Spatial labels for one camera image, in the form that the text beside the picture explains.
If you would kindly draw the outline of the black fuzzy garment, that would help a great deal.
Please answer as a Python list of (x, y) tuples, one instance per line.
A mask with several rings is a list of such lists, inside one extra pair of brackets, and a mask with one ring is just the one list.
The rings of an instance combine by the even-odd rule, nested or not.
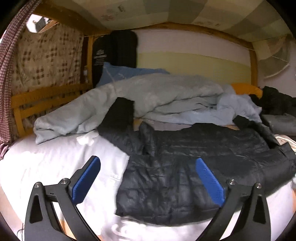
[(295, 97), (279, 92), (276, 88), (265, 86), (262, 89), (262, 97), (255, 94), (249, 95), (254, 104), (261, 107), (260, 115), (284, 115), (295, 116)]

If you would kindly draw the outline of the white fan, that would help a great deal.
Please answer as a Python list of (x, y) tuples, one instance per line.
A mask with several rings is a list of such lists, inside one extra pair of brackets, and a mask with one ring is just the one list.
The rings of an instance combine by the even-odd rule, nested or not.
[(258, 68), (263, 79), (274, 77), (290, 65), (290, 42), (292, 35), (256, 41), (253, 47)]

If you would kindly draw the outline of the black hanging garment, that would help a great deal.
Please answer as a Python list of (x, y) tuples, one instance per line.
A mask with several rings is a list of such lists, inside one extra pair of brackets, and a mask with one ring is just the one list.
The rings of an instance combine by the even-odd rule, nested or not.
[(104, 63), (113, 66), (136, 68), (137, 66), (137, 34), (131, 30), (112, 31), (99, 37), (92, 48), (92, 85), (102, 82)]

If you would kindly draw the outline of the blue pillow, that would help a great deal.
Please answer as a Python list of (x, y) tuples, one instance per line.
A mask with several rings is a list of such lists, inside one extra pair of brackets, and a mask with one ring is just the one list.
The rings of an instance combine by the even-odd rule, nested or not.
[(170, 74), (165, 69), (149, 69), (149, 68), (130, 68), (126, 66), (113, 66), (108, 62), (103, 65), (102, 76), (96, 87), (106, 85), (112, 82), (126, 80), (135, 76), (161, 73)]

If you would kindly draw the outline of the black puffer jacket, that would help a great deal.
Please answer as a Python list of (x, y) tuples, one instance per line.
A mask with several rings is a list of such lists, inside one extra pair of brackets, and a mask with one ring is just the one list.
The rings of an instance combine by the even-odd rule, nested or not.
[(134, 103), (119, 97), (97, 131), (129, 156), (116, 195), (116, 214), (153, 225), (183, 225), (212, 218), (214, 202), (198, 175), (202, 159), (221, 185), (234, 179), (259, 182), (273, 193), (295, 175), (295, 153), (265, 126), (238, 116), (237, 130), (195, 123), (157, 131), (147, 123), (133, 129)]

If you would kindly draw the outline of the light grey-blue duvet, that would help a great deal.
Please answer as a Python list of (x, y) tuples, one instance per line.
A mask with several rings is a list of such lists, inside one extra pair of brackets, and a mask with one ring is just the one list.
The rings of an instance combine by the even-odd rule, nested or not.
[(238, 115), (257, 123), (261, 121), (261, 108), (248, 95), (237, 95), (230, 85), (222, 86), (200, 75), (154, 73), (94, 88), (37, 118), (36, 143), (92, 131), (119, 97), (134, 102), (135, 118), (162, 123), (227, 126)]

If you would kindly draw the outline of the orange pillow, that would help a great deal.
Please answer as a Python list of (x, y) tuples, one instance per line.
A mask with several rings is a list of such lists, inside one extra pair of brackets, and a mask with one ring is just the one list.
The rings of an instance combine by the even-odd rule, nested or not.
[(236, 94), (247, 94), (247, 95), (255, 95), (257, 96), (259, 99), (262, 98), (263, 95), (263, 91), (262, 89), (248, 84), (248, 83), (232, 83), (231, 86), (233, 87), (234, 91), (236, 92)]

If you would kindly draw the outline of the cream fleece garment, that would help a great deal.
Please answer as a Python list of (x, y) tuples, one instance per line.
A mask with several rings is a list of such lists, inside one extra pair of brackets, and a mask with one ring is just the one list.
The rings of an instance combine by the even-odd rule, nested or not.
[(275, 134), (274, 137), (276, 138), (276, 140), (278, 141), (278, 143), (280, 145), (283, 145), (285, 143), (289, 143), (292, 150), (296, 153), (296, 142), (294, 140), (292, 140), (290, 137), (285, 136), (285, 135), (278, 135), (278, 134)]

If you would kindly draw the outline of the red checkered cloth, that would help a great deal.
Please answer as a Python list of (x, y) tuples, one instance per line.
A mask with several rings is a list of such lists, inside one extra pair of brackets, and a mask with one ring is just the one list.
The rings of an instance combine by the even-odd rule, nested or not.
[(14, 16), (1, 41), (1, 159), (12, 142), (11, 82), (17, 41), (41, 1), (26, 3)]

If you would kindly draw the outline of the grey garment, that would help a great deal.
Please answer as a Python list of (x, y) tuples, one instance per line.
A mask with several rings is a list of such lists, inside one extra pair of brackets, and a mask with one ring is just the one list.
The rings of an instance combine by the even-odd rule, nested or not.
[(285, 113), (284, 115), (262, 115), (263, 121), (272, 132), (280, 135), (295, 136), (295, 117)]

